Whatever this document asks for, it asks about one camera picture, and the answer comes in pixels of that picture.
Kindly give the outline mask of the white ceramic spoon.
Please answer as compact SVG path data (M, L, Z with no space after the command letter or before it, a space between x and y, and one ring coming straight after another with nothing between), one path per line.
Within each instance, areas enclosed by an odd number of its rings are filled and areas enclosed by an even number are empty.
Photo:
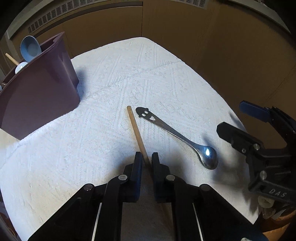
M23 61L19 65L17 65L15 68L15 74L21 71L26 65L27 65L26 61Z

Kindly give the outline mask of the white wall vent grille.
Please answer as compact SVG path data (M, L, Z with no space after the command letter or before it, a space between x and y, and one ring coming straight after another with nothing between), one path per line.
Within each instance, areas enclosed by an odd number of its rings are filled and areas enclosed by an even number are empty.
M178 3L188 4L195 6L197 8L206 9L208 5L208 0L172 0Z

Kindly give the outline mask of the purple plastic utensil holder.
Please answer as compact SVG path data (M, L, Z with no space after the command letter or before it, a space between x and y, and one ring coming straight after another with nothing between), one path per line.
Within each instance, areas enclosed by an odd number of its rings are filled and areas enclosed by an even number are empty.
M43 42L41 55L1 82L1 129L18 140L80 102L79 80L63 38L61 32Z

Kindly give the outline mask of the white textured table cloth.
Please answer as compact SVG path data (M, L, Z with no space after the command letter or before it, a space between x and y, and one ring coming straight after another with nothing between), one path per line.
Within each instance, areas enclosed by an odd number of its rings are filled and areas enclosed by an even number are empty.
M21 141L1 132L1 193L21 240L27 240L85 183L119 175L138 151L127 106L148 108L179 133L218 153L215 170L165 130L137 118L149 155L187 183L207 183L250 222L259 215L245 157L220 139L227 122L244 129L227 102L181 59L147 38L132 38L76 56L80 104Z

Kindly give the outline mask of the wooden chopstick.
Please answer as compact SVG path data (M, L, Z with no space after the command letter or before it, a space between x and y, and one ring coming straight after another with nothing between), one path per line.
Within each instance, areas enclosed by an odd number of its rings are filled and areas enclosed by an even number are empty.
M146 168L149 171L150 176L152 177L151 163L149 161L149 158L148 158L145 146L144 146L144 142L142 141L142 137L140 135L140 132L139 132L139 129L138 129L138 126L137 126L137 122L135 120L135 117L134 117L134 114L133 114L133 111L132 111L132 107L128 105L126 108L127 108L127 111L128 111L130 122L132 124L132 128L133 128L133 131L134 131L134 134L135 134L135 138L137 139L137 144L138 144L139 150L142 153L143 158L144 158L144 165L146 166ZM165 216L166 221L168 221L168 224L173 225L173 223L172 223L173 220L172 220L172 217L171 217L171 215L169 213L169 209L165 206L164 203L161 204L161 210L162 210L162 212L163 212L163 214Z

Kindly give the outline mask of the smiley handle metal spoon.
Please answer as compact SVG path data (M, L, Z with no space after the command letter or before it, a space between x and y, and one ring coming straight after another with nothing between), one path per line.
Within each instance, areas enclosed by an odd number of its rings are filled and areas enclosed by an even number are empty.
M197 144L195 142L192 142L185 136L183 136L181 133L177 132L175 129L173 129L171 126L169 126L167 123L165 123L163 120L158 118L155 114L153 114L151 111L149 111L148 108L143 107L137 107L136 113L140 118L144 118L145 120L149 121L150 123L153 123L154 125L162 128L163 130L167 131L168 133L172 134L173 136L179 138L184 143L186 143L188 146L190 146L197 154L199 161L205 167L209 170L214 170L218 166L218 155L216 150L211 146L204 146Z

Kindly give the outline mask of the orange cloth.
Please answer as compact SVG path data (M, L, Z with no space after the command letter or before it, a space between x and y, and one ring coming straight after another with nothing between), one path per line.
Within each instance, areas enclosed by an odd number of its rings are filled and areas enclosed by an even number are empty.
M259 228L268 240L280 240L294 219L294 206L285 204L279 209L264 208Z

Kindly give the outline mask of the blue ceramic soup spoon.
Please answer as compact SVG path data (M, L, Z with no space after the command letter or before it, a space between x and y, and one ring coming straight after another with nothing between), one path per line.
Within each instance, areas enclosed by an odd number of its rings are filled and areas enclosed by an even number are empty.
M26 62L32 61L42 52L39 42L33 36L26 36L23 38L20 45L20 51Z

